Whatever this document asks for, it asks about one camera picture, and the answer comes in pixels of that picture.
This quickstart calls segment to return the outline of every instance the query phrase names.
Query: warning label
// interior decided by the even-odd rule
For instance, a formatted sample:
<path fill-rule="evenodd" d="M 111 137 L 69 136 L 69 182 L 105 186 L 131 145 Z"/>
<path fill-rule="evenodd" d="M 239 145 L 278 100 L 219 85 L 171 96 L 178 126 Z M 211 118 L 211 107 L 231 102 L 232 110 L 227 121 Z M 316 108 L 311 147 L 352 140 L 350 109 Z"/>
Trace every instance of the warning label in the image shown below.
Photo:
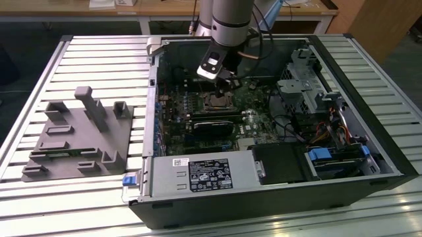
<path fill-rule="evenodd" d="M 190 162 L 190 188 L 192 192 L 232 189 L 228 160 Z"/>

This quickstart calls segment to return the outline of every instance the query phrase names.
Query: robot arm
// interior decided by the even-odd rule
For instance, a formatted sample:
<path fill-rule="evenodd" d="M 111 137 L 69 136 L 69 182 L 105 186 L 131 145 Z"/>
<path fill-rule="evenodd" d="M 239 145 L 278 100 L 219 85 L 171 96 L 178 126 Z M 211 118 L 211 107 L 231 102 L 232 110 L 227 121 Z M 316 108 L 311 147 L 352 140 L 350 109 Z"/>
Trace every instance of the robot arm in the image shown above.
<path fill-rule="evenodd" d="M 282 0 L 202 1 L 196 35 L 211 36 L 211 44 L 196 73 L 216 84 L 218 94 L 239 87 L 240 83 L 235 78 L 242 55 L 238 52 L 244 49 L 248 29 L 258 24 L 258 28 L 268 31 L 266 25 L 272 26 L 282 2 Z M 264 20 L 254 13 L 258 9 L 266 13 Z"/>

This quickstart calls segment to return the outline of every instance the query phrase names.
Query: black cable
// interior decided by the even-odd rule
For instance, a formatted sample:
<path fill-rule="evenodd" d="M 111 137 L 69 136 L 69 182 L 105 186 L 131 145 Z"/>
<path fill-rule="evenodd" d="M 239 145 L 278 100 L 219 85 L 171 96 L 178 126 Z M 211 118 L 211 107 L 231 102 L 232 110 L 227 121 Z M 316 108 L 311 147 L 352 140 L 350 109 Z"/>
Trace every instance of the black cable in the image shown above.
<path fill-rule="evenodd" d="M 259 25 L 254 11 L 252 11 L 252 17 L 254 17 L 254 19 L 255 19 L 256 25 Z M 262 57 L 262 54 L 263 54 L 263 46 L 264 46 L 263 35 L 259 34 L 259 52 L 258 52 L 258 57 L 259 57 L 259 58 Z M 236 77 L 236 79 L 243 79 L 243 78 L 248 77 L 250 74 L 256 70 L 256 68 L 258 68 L 258 66 L 259 66 L 259 63 L 260 63 L 260 60 L 256 60 L 256 63 L 255 63 L 255 65 L 254 65 L 254 67 L 248 70 L 247 73 L 244 73 L 243 76 Z"/>
<path fill-rule="evenodd" d="M 304 139 L 294 130 L 291 130 L 290 128 L 287 128 L 286 126 L 283 126 L 278 121 L 275 121 L 275 119 L 274 119 L 271 113 L 268 114 L 268 116 L 270 116 L 271 120 L 274 121 L 274 123 L 275 123 L 280 128 L 283 128 L 284 131 L 290 132 L 290 133 L 298 138 L 298 140 L 299 140 L 300 142 L 307 143 L 306 139 Z"/>
<path fill-rule="evenodd" d="M 195 21 L 196 3 L 198 3 L 198 0 L 195 0 L 195 4 L 194 4 L 192 22 Z"/>
<path fill-rule="evenodd" d="M 286 136 L 286 127 L 287 127 L 288 125 L 292 126 L 292 125 L 291 125 L 291 122 L 284 125 L 284 128 L 283 128 L 284 136 L 283 136 L 283 140 L 282 140 L 282 141 L 284 141 L 287 137 L 294 137 L 294 136 Z"/>
<path fill-rule="evenodd" d="M 290 9 L 290 21 L 292 21 L 292 13 L 291 13 L 291 8 L 292 8 L 292 6 L 290 5 L 288 2 L 284 1 L 284 3 L 288 5 L 288 9 Z"/>
<path fill-rule="evenodd" d="M 262 11 L 259 10 L 259 8 L 256 7 L 255 4 L 254 4 L 254 8 L 256 9 L 256 11 L 258 11 L 258 13 L 259 13 L 259 15 L 260 15 L 260 17 L 262 17 L 262 21 L 263 21 L 263 23 L 264 23 L 264 27 L 266 27 L 267 33 L 268 33 L 268 35 L 270 35 L 271 50 L 268 51 L 268 54 L 267 54 L 266 56 L 262 56 L 262 57 L 260 57 L 260 56 L 256 57 L 256 56 L 254 56 L 254 55 L 248 55 L 248 54 L 246 54 L 246 53 L 243 53 L 243 52 L 239 52 L 239 55 L 243 56 L 243 57 L 246 57 L 246 58 L 251 58 L 251 59 L 254 59 L 254 60 L 263 60 L 263 59 L 266 59 L 266 58 L 272 54 L 272 52 L 274 52 L 274 38 L 272 38 L 272 33 L 271 33 L 271 30 L 270 30 L 268 23 L 267 23 L 267 21 L 266 21 L 266 19 L 264 19 L 264 15 L 263 15 Z M 262 35 L 263 33 L 262 33 L 262 30 L 259 29 L 259 22 L 258 22 L 258 20 L 256 20 L 255 22 L 256 22 L 256 28 L 258 28 L 258 30 L 259 30 L 259 34 Z"/>
<path fill-rule="evenodd" d="M 254 4 L 254 8 L 256 9 L 256 11 L 258 11 L 258 13 L 259 13 L 259 15 L 260 15 L 260 17 L 262 17 L 263 24 L 264 24 L 264 27 L 266 27 L 266 29 L 267 29 L 267 33 L 268 33 L 268 35 L 270 35 L 270 41 L 271 41 L 271 50 L 270 50 L 270 52 L 268 52 L 268 54 L 267 54 L 266 56 L 260 57 L 260 60 L 263 60 L 263 59 L 266 59 L 266 58 L 272 54 L 272 51 L 274 51 L 274 38 L 272 38 L 272 33 L 271 33 L 271 30 L 270 30 L 268 23 L 267 23 L 267 21 L 266 21 L 266 19 L 264 19 L 264 15 L 263 15 L 262 11 L 259 10 L 259 8 L 256 7 L 255 4 Z"/>

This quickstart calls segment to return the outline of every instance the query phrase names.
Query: table leg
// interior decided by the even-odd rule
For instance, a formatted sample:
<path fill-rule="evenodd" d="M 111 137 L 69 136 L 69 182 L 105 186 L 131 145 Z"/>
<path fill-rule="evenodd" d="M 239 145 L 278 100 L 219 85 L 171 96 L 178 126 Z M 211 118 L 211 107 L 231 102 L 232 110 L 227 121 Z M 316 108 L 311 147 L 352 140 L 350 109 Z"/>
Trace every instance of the table leg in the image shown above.
<path fill-rule="evenodd" d="M 140 25 L 141 34 L 151 35 L 149 18 L 148 17 L 139 17 L 139 25 Z"/>
<path fill-rule="evenodd" d="M 322 17 L 322 20 L 318 22 L 318 25 L 314 31 L 315 35 L 323 35 L 326 33 L 331 20 L 332 20 L 332 16 Z"/>
<path fill-rule="evenodd" d="M 51 23 L 51 22 L 45 22 L 45 21 L 43 21 L 41 23 L 43 23 L 44 29 L 45 29 L 47 31 L 51 31 L 52 28 L 53 28 L 52 23 Z"/>

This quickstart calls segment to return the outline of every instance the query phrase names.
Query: metal frame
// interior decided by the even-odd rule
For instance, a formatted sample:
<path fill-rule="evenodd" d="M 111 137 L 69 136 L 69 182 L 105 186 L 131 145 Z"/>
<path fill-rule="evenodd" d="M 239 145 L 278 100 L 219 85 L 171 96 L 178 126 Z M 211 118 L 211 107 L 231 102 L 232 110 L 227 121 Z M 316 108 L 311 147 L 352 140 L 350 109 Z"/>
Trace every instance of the metal frame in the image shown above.
<path fill-rule="evenodd" d="M 71 50 L 76 45 L 83 46 L 80 40 L 93 40 L 96 44 L 116 47 L 121 42 L 147 39 L 144 36 L 104 36 L 73 37 Z M 319 40 L 339 64 L 358 92 L 363 96 L 378 120 L 390 133 L 417 171 L 422 172 L 422 125 L 421 112 L 411 106 L 407 96 L 397 90 L 395 83 L 385 76 L 385 72 L 373 62 L 370 56 L 355 43 L 342 35 L 319 36 Z M 25 164 L 28 151 L 35 146 L 37 134 L 43 130 L 47 117 L 43 116 L 45 98 L 64 96 L 75 84 L 89 84 L 101 88 L 115 86 L 119 80 L 125 85 L 117 85 L 113 94 L 100 93 L 103 104 L 113 100 L 125 100 L 136 106 L 133 130 L 131 133 L 131 148 L 127 170 L 139 170 L 143 167 L 141 142 L 145 115 L 145 97 L 132 96 L 133 92 L 143 95 L 145 92 L 140 83 L 148 79 L 148 71 L 128 71 L 127 64 L 119 63 L 121 72 L 108 72 L 108 79 L 101 72 L 95 77 L 84 78 L 79 74 L 56 74 L 53 65 L 71 66 L 76 60 L 89 59 L 89 64 L 107 63 L 105 59 L 95 61 L 92 57 L 103 56 L 124 58 L 147 56 L 143 44 L 135 49 L 123 51 L 101 49 L 89 51 L 69 51 L 60 43 L 47 69 L 40 77 L 35 91 L 31 94 L 23 112 L 16 120 L 5 143 L 0 148 L 0 230 L 4 236 L 393 236 L 417 235 L 422 231 L 422 178 L 417 178 L 398 188 L 382 191 L 362 199 L 351 206 L 284 215 L 254 218 L 208 225 L 199 225 L 183 229 L 152 231 L 141 223 L 136 215 L 121 201 L 121 175 L 93 177 L 87 179 L 67 179 L 52 182 L 23 183 L 20 178 L 21 165 Z M 131 56 L 117 56 L 121 52 Z M 326 73 L 327 83 L 332 91 L 338 91 L 332 80 Z M 67 101 L 69 106 L 79 106 Z M 139 195 L 139 188 L 128 188 L 128 195 Z"/>
<path fill-rule="evenodd" d="M 136 16 L 128 13 L 121 16 L 0 16 L 0 22 L 137 21 L 143 35 L 151 35 L 151 21 L 191 21 L 191 19 L 191 16 Z M 276 17 L 276 21 L 318 21 L 314 34 L 324 34 L 331 19 L 332 15 Z"/>

